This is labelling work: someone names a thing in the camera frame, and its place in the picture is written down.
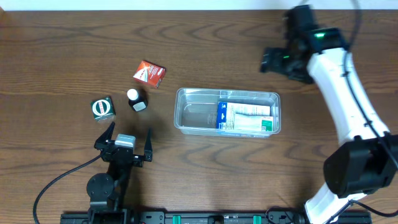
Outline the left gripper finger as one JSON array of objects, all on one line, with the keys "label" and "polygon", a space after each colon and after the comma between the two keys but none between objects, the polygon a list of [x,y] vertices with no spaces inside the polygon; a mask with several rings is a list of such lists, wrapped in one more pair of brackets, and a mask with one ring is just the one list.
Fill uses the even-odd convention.
[{"label": "left gripper finger", "polygon": [[145,156],[152,156],[153,149],[152,149],[152,142],[151,142],[151,129],[147,132],[146,143],[144,145],[144,155]]},{"label": "left gripper finger", "polygon": [[110,142],[113,131],[115,127],[115,122],[113,121],[107,130],[95,141],[94,148],[105,148]]}]

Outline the red cardboard box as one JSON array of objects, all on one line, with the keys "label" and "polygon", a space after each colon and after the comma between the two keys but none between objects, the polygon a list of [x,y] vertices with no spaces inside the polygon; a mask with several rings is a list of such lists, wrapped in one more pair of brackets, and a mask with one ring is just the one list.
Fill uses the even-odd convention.
[{"label": "red cardboard box", "polygon": [[143,60],[133,75],[133,79],[137,82],[158,88],[165,74],[166,69],[164,67]]}]

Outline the white green box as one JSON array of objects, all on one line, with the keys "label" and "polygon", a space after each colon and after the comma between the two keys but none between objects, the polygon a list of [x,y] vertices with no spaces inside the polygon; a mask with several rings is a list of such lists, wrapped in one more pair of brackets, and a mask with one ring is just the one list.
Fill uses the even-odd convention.
[{"label": "white green box", "polygon": [[233,128],[245,131],[273,131],[273,121],[272,116],[235,114]]}]

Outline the blue illustrated box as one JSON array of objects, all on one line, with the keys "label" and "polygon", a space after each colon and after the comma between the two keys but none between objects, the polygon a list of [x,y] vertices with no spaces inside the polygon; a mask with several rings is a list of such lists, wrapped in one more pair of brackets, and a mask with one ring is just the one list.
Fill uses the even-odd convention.
[{"label": "blue illustrated box", "polygon": [[219,102],[216,129],[221,131],[229,131],[236,134],[265,134],[271,133],[272,131],[245,131],[234,129],[234,116],[235,114],[245,114],[254,116],[272,116],[271,108],[269,106],[262,105],[251,105],[244,103],[231,103],[231,102]]}]

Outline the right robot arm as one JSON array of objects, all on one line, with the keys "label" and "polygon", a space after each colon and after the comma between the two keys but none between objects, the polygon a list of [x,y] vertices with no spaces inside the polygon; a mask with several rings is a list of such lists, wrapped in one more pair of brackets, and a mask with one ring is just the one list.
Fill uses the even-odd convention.
[{"label": "right robot arm", "polygon": [[261,71],[320,89],[335,124],[338,149],[324,162],[325,183],[305,203],[309,223],[333,223],[352,204],[388,187],[397,172],[397,136],[382,122],[337,28],[292,31],[285,48],[264,51]]}]

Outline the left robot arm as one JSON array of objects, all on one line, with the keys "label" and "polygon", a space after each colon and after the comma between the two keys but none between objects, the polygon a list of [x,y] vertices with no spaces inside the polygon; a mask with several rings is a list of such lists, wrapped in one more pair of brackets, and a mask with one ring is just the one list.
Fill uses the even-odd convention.
[{"label": "left robot arm", "polygon": [[124,208],[124,196],[132,168],[142,167],[144,162],[150,162],[153,158],[151,130],[147,132],[143,155],[138,155],[134,153],[134,136],[118,134],[115,140],[111,139],[114,127],[115,123],[112,122],[94,144],[94,148],[100,151],[100,158],[109,167],[107,172],[95,174],[87,183],[89,224],[139,222],[130,208]]}]

